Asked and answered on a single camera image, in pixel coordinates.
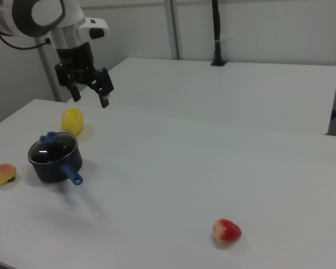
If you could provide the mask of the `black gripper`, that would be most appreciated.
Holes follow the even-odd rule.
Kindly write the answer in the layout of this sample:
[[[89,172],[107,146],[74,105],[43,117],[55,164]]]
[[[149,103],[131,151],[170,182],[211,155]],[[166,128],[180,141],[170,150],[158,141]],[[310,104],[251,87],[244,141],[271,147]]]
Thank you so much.
[[[109,94],[114,86],[106,68],[95,69],[89,42],[71,48],[56,49],[60,63],[55,66],[58,82],[71,93],[73,101],[81,99],[79,84],[88,85],[99,96],[102,108],[109,105]]]

